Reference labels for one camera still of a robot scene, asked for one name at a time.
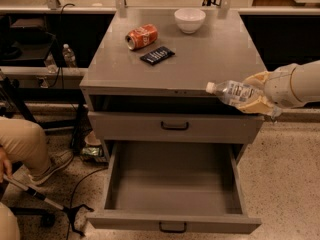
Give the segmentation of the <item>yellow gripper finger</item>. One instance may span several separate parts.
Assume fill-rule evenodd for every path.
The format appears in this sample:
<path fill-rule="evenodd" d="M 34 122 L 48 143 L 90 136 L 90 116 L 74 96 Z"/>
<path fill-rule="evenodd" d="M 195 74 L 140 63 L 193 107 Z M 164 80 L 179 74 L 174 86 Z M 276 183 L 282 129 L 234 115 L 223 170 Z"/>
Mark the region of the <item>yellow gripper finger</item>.
<path fill-rule="evenodd" d="M 257 74 L 251 75 L 249 77 L 247 77 L 243 83 L 244 84 L 248 84 L 248 85 L 252 85 L 255 88 L 258 88 L 260 90 L 264 89 L 265 83 L 268 80 L 270 76 L 270 72 L 269 71 L 263 71 L 263 72 L 259 72 Z"/>
<path fill-rule="evenodd" d="M 272 103 L 267 97 L 259 96 L 256 100 L 239 105 L 238 110 L 247 114 L 263 114 L 267 116 L 280 116 L 282 109 Z"/>

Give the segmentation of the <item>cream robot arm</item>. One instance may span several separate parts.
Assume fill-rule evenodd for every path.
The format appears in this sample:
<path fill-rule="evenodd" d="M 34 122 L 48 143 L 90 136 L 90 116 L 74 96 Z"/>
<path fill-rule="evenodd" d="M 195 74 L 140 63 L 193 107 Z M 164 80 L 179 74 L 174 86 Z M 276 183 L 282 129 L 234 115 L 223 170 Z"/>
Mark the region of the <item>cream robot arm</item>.
<path fill-rule="evenodd" d="M 320 101 L 320 61 L 292 63 L 274 71 L 263 71 L 244 80 L 262 93 L 240 105 L 243 113 L 259 113 L 276 118 L 283 109 L 300 108 Z"/>

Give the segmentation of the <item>person's hand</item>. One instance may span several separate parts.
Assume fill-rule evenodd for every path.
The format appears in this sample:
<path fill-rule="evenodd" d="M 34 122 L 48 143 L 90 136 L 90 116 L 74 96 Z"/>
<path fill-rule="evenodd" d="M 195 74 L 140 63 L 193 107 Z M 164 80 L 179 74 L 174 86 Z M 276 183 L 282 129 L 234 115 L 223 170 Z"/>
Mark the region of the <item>person's hand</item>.
<path fill-rule="evenodd" d="M 3 177 L 12 177 L 12 162 L 10 154 L 0 147 L 0 181 L 3 181 Z"/>

